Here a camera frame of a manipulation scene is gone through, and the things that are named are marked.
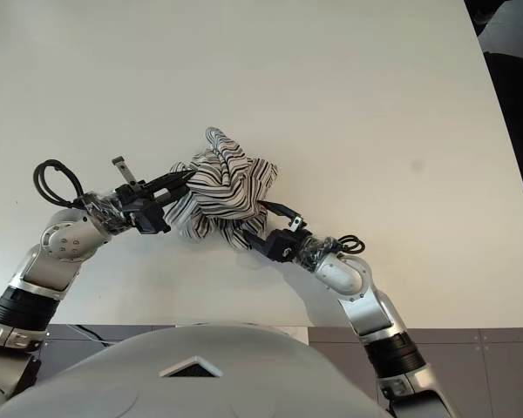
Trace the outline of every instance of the black cable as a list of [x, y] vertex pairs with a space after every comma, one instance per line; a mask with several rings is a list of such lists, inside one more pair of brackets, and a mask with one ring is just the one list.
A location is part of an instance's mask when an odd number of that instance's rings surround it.
[[77, 207], [78, 209], [83, 209], [83, 206], [77, 203], [75, 199], [71, 202], [70, 200], [61, 198], [49, 187], [49, 185], [46, 183], [46, 179], [44, 178], [44, 172], [48, 167], [54, 168], [57, 172], [62, 172], [70, 180], [71, 184], [76, 190], [76, 198], [84, 194], [84, 189], [81, 186], [81, 183], [79, 183], [78, 177], [73, 173], [72, 170], [70, 170], [57, 159], [47, 159], [45, 162], [39, 164], [35, 168], [35, 171], [33, 172], [33, 184], [35, 185], [38, 194], [40, 194], [43, 199], [52, 203], [53, 205], [68, 208]]
[[97, 333], [93, 332], [91, 329], [89, 329], [88, 327], [84, 327], [83, 325], [74, 325], [74, 327], [76, 328], [79, 328], [81, 329], [82, 331], [88, 333], [88, 334], [91, 334], [92, 336], [95, 337], [95, 339], [97, 339], [98, 341], [100, 341], [100, 343], [103, 345], [103, 347], [110, 347], [110, 344], [106, 343], [105, 340]]
[[337, 241], [342, 246], [341, 251], [347, 254], [359, 254], [366, 248], [366, 245], [356, 235], [345, 235]]

